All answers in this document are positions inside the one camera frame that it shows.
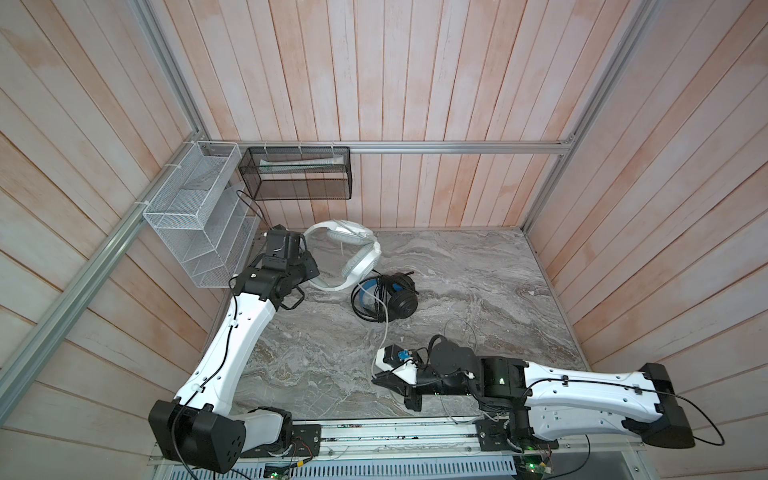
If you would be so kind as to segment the black headphones with blue band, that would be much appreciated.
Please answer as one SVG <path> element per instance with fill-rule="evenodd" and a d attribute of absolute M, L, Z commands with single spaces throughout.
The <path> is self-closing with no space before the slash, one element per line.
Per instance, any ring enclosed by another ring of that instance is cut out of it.
<path fill-rule="evenodd" d="M 385 323 L 412 316 L 419 305 L 419 292 L 413 274 L 413 271 L 382 274 L 374 270 L 350 294 L 355 315 L 371 323 Z"/>

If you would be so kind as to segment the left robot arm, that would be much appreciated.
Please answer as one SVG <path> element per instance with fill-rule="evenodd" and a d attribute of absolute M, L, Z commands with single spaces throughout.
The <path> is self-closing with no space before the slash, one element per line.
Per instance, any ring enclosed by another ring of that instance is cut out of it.
<path fill-rule="evenodd" d="M 187 382 L 170 401 L 157 401 L 148 421 L 162 455 L 188 474 L 225 474 L 241 455 L 259 447 L 285 449 L 290 412 L 259 407 L 234 415 L 234 394 L 250 355 L 284 299 L 317 277 L 303 234 L 278 225 L 265 235 L 254 261 L 228 287 L 231 299 L 215 338 Z"/>

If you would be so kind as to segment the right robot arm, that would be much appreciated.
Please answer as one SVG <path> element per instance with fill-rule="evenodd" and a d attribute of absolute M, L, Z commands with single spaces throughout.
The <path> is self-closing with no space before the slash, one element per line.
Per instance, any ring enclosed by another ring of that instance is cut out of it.
<path fill-rule="evenodd" d="M 380 348 L 373 384 L 402 396 L 418 412 L 426 395 L 468 396 L 481 411 L 507 417 L 510 441 L 553 443 L 562 437 L 621 434 L 664 449 L 695 445 L 664 365 L 629 373 L 559 369 L 500 356 L 478 356 L 443 335 L 424 356 L 397 345 Z"/>

